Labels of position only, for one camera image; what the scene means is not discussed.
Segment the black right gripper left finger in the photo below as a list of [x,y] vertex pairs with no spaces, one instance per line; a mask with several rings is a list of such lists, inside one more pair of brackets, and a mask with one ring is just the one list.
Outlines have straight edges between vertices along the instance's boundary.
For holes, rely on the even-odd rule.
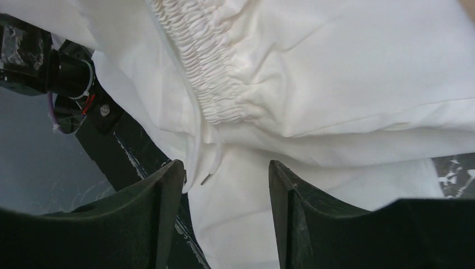
[[1,209],[1,267],[166,268],[184,179],[174,160],[72,212]]

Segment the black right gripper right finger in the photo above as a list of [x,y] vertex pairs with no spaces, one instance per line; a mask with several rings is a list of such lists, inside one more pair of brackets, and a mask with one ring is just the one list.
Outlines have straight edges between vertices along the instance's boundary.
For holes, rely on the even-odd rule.
[[474,200],[398,199],[368,211],[276,160],[269,191],[281,268],[474,267]]

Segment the white shorts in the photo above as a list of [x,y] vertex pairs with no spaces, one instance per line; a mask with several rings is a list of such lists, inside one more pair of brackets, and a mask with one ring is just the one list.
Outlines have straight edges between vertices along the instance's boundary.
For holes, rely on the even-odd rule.
[[442,198],[474,151],[474,22],[458,1],[2,1],[92,48],[169,158],[211,268],[278,268],[268,167],[366,210]]

